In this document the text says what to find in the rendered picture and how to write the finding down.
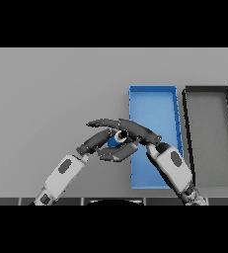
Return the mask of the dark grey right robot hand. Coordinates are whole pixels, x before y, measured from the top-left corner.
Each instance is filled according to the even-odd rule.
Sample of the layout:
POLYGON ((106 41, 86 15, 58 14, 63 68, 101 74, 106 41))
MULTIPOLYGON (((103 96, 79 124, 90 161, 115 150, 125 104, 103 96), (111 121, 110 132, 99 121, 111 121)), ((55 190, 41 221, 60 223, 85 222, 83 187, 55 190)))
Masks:
POLYGON ((126 130, 128 132, 127 140, 121 145, 116 147, 116 152, 113 154, 107 154, 99 156, 101 160, 121 162, 132 153, 138 150, 137 144, 140 143, 143 146, 153 144, 157 146, 162 137, 157 135, 151 129, 142 126, 136 122, 118 119, 98 119, 87 123, 88 127, 107 127, 113 130, 126 130))

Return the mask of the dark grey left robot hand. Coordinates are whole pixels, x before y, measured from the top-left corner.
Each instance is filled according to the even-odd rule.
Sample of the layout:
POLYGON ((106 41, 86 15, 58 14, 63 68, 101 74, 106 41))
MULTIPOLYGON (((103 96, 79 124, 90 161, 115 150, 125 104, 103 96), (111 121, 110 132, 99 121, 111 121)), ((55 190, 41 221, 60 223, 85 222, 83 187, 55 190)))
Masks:
POLYGON ((93 154, 95 152, 97 152, 99 156, 113 154, 116 152, 115 147, 102 148, 102 146, 114 135, 115 130, 107 128, 87 139, 83 144, 77 147, 76 150, 81 156, 86 153, 93 154))

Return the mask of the blue pipe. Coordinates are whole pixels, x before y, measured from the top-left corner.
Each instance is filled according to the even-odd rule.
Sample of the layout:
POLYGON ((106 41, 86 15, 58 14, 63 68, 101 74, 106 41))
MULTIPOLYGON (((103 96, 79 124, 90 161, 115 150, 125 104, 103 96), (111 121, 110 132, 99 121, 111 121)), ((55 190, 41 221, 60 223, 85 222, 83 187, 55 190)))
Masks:
POLYGON ((113 136, 108 140, 108 147, 114 148, 127 140, 128 132, 126 130, 114 130, 113 136))

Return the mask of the blue bin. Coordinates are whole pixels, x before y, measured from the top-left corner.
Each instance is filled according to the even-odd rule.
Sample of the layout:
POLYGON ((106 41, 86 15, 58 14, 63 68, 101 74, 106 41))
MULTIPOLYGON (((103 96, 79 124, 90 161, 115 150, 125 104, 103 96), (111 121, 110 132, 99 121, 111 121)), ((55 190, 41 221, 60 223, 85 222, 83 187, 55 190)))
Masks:
MULTIPOLYGON (((183 152, 179 99, 175 85, 130 85, 129 118, 162 136, 162 142, 183 152)), ((156 167, 146 156, 146 147, 138 145, 131 155, 131 188, 168 189, 156 167)))

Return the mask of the dark grey bin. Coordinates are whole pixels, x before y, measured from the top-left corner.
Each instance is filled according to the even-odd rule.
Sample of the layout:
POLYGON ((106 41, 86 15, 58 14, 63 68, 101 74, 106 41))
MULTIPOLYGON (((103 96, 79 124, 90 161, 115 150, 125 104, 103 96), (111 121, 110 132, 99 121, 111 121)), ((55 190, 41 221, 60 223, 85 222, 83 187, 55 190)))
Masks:
POLYGON ((198 187, 228 187, 228 85, 182 92, 190 168, 198 187))

